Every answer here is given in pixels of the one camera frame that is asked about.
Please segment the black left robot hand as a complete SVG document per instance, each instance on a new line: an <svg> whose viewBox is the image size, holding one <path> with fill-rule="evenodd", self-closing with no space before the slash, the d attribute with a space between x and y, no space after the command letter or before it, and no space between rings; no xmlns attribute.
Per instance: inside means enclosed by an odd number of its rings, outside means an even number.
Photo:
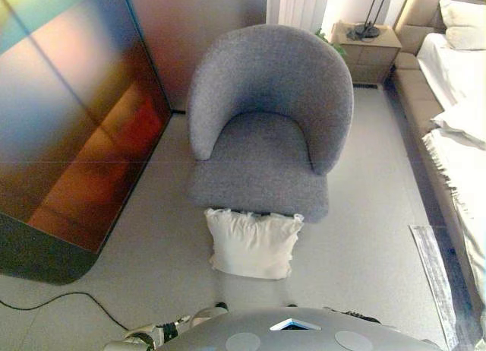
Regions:
<svg viewBox="0 0 486 351"><path fill-rule="evenodd" d="M178 328L181 325L188 323L190 320L190 315L183 315L175 321L165 324L156 324L155 328L159 331L159 336L161 337L160 343L168 343L170 340L175 339L178 336Z"/></svg>

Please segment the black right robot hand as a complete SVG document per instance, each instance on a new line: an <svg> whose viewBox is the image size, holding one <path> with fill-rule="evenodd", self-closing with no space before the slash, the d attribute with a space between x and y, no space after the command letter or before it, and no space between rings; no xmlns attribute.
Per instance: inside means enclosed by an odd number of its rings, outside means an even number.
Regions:
<svg viewBox="0 0 486 351"><path fill-rule="evenodd" d="M323 307L323 310L331 311L331 312L334 312L334 313L340 313L340 314L343 314L343 315L348 315L348 316L352 316L352 317L355 317L355 318L360 318L364 321L369 321L369 322L381 324L381 322L379 320L377 320L376 318L366 316L366 315L362 315L362 314L360 314L356 311L339 311L339 310L333 309L331 307Z"/></svg>

